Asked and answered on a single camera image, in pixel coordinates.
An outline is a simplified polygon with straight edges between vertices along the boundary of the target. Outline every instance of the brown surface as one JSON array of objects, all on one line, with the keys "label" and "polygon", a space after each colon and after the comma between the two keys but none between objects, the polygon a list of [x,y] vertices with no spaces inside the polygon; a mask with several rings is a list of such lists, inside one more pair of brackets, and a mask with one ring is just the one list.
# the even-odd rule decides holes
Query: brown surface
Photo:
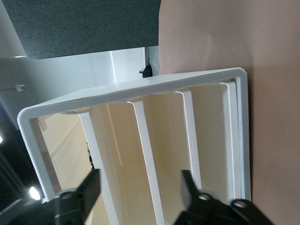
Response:
[{"label": "brown surface", "polygon": [[253,202],[300,221],[300,1],[162,0],[160,73],[242,67],[249,77]]}]

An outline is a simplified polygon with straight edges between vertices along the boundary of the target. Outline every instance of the security camera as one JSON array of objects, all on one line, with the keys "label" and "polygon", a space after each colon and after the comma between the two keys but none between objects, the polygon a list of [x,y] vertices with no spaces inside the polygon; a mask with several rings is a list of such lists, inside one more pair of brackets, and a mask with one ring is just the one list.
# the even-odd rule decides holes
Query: security camera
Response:
[{"label": "security camera", "polygon": [[18,91],[18,92],[20,92],[20,91],[22,91],[22,90],[25,90],[26,89],[26,87],[25,87],[25,85],[23,85],[23,84],[17,84],[16,86],[15,86],[15,88],[14,88],[14,90],[15,91]]}]

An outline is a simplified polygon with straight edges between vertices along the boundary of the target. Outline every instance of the bright light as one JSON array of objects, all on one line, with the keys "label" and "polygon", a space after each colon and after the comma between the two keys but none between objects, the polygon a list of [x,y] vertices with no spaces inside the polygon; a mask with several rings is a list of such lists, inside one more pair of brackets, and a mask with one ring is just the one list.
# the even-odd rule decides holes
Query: bright light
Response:
[{"label": "bright light", "polygon": [[40,200],[40,199],[41,199],[41,196],[39,196],[38,191],[37,191],[34,187],[31,187],[31,188],[30,188],[29,194],[30,194],[31,197],[34,198],[35,200]]}]

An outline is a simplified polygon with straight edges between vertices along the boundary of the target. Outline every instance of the white plastic bin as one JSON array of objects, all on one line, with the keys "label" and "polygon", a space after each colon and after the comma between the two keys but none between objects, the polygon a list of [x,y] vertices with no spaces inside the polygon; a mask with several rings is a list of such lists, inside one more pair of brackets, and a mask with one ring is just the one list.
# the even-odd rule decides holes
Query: white plastic bin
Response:
[{"label": "white plastic bin", "polygon": [[43,130],[43,119],[56,113],[65,121],[79,116],[82,139],[101,170],[93,212],[103,215],[93,213],[92,224],[172,224],[184,210],[182,169],[224,203],[251,198],[248,89],[241,68],[85,89],[22,110],[19,126],[47,200],[68,187]]}]

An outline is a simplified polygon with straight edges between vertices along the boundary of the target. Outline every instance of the dark gray panel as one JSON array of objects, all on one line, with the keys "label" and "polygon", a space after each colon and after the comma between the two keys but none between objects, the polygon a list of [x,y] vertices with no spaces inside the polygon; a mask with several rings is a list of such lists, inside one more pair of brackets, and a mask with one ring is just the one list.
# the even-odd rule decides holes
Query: dark gray panel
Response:
[{"label": "dark gray panel", "polygon": [[2,0],[33,59],[158,45],[160,0]]}]

